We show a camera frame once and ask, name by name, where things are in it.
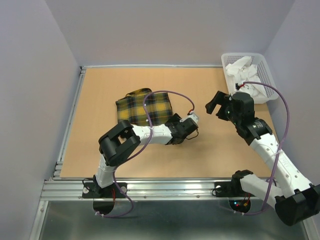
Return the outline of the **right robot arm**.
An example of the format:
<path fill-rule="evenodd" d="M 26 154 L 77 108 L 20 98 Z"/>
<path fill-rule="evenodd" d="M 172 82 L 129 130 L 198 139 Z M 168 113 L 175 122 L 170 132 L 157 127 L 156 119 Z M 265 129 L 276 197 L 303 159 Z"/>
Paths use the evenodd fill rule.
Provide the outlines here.
<path fill-rule="evenodd" d="M 314 185 L 280 149 L 270 126 L 255 116 L 253 98 L 244 92 L 233 95 L 218 91 L 206 104 L 206 112 L 230 121 L 238 135 L 245 140 L 271 170 L 269 181 L 262 180 L 250 170 L 236 171 L 230 181 L 213 190 L 216 197 L 241 197 L 250 194 L 272 207 L 287 226 L 304 221 L 320 212 L 320 187 Z"/>

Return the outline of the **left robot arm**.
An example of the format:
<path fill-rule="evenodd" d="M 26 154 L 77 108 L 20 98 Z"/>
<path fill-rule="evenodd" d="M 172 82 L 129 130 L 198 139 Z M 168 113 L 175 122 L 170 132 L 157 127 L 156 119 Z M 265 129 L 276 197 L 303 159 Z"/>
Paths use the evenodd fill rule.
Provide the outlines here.
<path fill-rule="evenodd" d="M 198 131 L 198 121 L 199 117 L 192 112 L 184 118 L 174 114 L 166 123 L 153 127 L 130 124 L 128 120 L 118 123 L 98 140 L 100 161 L 93 176 L 95 193 L 100 197 L 111 193 L 113 173 L 129 160 L 137 147 L 181 144 L 190 134 Z"/>

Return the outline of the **yellow plaid long sleeve shirt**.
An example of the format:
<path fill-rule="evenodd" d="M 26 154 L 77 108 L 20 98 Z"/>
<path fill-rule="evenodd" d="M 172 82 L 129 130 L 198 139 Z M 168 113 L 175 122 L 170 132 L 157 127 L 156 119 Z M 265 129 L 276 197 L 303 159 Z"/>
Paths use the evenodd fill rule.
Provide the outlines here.
<path fill-rule="evenodd" d="M 168 93 L 151 93 L 149 88 L 141 88 L 127 93 L 124 98 L 115 102 L 117 121 L 128 121 L 136 126 L 153 126 L 166 123 L 173 116 L 173 109 Z"/>

